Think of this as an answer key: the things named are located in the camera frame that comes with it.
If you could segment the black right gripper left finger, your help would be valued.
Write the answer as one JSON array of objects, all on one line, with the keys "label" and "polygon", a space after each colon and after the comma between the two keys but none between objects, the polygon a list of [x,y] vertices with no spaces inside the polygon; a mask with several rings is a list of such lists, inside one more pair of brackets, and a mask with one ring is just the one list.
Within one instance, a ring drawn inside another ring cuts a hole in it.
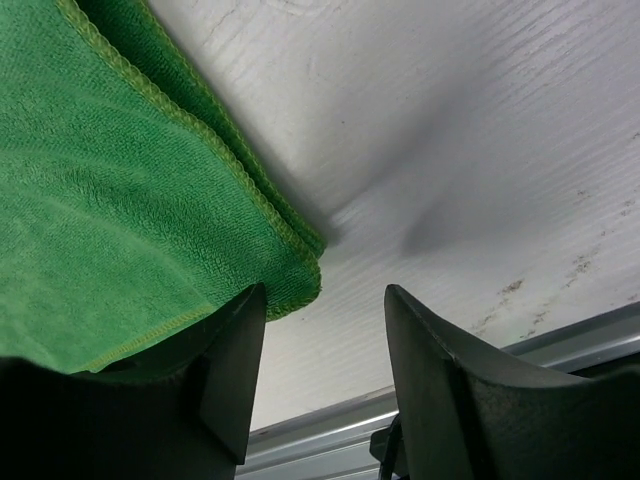
[{"label": "black right gripper left finger", "polygon": [[246,458],[266,326],[256,284],[98,373],[111,392],[102,478],[231,479]]}]

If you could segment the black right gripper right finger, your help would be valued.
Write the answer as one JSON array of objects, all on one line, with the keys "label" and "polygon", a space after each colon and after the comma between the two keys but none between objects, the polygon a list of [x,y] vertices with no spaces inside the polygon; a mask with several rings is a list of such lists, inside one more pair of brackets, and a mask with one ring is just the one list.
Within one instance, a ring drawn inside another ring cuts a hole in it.
[{"label": "black right gripper right finger", "polygon": [[584,378],[530,364],[397,285],[384,308],[412,478],[638,477],[637,369]]}]

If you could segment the green towel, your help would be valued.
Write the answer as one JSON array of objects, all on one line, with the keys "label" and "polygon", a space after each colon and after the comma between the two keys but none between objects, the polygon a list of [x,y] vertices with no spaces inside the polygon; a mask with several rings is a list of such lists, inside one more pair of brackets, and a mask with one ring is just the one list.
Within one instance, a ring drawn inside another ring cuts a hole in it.
[{"label": "green towel", "polygon": [[1,5],[1,353],[98,371],[253,284],[271,320],[325,241],[143,1]]}]

